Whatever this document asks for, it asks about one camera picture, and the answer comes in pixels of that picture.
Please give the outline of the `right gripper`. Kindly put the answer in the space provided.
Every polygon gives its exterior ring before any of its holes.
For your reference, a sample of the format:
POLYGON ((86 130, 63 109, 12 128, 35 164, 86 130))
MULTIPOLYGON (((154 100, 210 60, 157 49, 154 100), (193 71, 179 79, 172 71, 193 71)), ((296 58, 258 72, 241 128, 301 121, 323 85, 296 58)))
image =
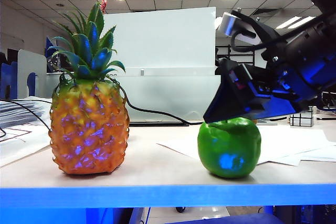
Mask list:
POLYGON ((276 43, 265 50, 265 68, 222 60, 221 83, 204 121, 251 120, 300 112, 319 93, 313 79, 319 56, 311 39, 276 43))

